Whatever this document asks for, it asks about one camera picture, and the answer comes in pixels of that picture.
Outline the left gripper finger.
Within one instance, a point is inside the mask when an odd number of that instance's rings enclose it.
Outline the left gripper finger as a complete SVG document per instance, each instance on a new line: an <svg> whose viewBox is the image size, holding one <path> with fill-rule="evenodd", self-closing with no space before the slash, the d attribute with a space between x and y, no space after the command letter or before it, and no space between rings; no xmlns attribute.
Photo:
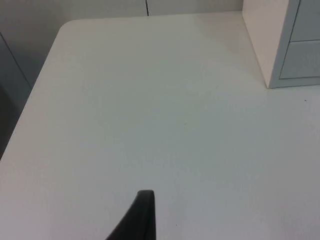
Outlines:
<svg viewBox="0 0 320 240"><path fill-rule="evenodd" d="M156 201L153 190L140 190L108 240L156 240Z"/></svg>

